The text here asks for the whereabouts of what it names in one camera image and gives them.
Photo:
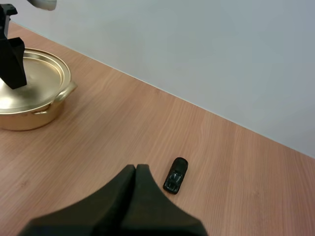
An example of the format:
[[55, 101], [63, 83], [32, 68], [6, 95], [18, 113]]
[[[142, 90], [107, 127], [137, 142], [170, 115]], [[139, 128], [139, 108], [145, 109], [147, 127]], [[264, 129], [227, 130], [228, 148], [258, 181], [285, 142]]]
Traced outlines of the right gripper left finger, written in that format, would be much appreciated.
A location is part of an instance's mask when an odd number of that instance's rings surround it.
[[20, 236], [109, 236], [115, 233], [131, 201], [135, 167], [126, 165], [105, 186], [58, 211], [32, 219]]

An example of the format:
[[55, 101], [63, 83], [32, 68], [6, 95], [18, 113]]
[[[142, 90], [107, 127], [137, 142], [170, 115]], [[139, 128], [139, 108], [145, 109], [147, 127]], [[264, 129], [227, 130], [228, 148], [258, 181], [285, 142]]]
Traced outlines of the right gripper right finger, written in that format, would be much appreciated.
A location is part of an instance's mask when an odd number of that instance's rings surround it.
[[205, 236], [202, 222], [173, 204], [159, 189], [149, 166], [135, 166], [131, 201], [110, 236]]

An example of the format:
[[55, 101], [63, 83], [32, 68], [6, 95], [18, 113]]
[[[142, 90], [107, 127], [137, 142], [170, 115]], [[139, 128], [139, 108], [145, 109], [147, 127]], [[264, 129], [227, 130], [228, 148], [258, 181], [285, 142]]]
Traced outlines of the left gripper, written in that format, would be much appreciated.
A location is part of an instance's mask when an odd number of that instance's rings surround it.
[[7, 39], [10, 17], [17, 14], [12, 4], [0, 5], [0, 78], [11, 89], [27, 85], [23, 65], [25, 44], [19, 37]]

